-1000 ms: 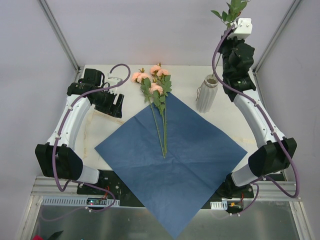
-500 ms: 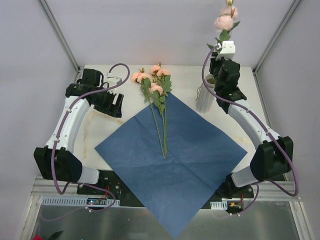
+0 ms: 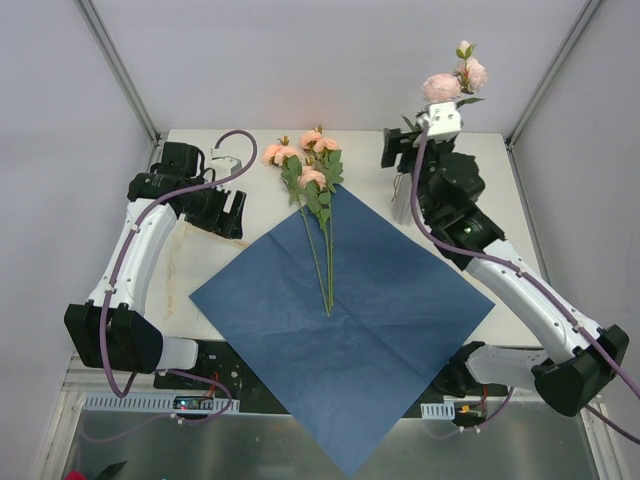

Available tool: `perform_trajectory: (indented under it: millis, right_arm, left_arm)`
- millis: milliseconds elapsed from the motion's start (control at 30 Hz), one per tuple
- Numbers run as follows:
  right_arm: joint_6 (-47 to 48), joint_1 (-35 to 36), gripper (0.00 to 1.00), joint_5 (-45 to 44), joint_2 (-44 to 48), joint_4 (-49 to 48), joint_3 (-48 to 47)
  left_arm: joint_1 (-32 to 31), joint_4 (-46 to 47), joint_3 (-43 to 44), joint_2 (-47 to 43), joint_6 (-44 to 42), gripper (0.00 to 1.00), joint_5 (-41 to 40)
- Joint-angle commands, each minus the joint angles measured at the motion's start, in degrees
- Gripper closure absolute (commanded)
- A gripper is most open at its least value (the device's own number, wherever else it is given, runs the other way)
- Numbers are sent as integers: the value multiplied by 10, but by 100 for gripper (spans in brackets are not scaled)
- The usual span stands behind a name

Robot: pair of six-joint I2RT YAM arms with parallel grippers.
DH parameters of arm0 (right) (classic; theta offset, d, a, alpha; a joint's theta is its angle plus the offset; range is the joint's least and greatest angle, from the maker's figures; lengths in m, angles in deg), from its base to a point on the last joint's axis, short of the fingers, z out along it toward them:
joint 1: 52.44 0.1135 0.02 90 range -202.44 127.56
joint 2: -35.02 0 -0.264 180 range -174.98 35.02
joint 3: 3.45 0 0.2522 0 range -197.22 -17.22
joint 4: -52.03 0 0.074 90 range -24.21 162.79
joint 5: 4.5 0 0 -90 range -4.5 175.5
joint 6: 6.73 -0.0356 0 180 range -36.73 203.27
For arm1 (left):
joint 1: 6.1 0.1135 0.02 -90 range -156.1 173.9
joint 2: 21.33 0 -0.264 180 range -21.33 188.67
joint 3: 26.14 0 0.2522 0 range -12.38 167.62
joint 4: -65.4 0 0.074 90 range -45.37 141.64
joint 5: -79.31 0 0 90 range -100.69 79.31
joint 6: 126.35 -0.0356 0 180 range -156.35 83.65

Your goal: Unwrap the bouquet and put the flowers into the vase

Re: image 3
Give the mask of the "cream printed ribbon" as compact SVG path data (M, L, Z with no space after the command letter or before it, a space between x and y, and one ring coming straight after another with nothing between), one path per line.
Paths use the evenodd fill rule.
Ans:
M248 246L245 240L222 238L180 220L169 246L167 318L195 322L200 311L190 295Z

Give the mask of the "blue wrapping paper sheet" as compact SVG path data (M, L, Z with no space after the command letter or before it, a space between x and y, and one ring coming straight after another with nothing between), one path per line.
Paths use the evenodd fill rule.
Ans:
M315 222L292 214L192 301L347 476L373 453L493 303L346 189L332 200L334 306Z

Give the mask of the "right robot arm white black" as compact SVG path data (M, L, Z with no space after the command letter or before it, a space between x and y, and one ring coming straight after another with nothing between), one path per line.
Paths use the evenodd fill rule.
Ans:
M493 292L535 336L539 348L474 341L452 358L452 387L473 394L484 384L536 392L557 413L573 417L620 373L629 337L603 327L562 299L517 253L477 205L485 183L471 155L452 140L419 130L386 129L381 165L410 178L409 206L419 228L459 270Z

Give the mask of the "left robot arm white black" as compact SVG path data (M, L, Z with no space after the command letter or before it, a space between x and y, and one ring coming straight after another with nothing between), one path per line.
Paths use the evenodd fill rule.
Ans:
M177 369L191 389L209 382L212 367L198 356L197 342L162 334L145 317L146 297L179 219L222 238L242 237L245 193L209 185L241 167L234 157L207 159L197 146L168 142L160 161L130 182L123 230L108 266L88 299L69 305L64 315L85 366L137 374Z

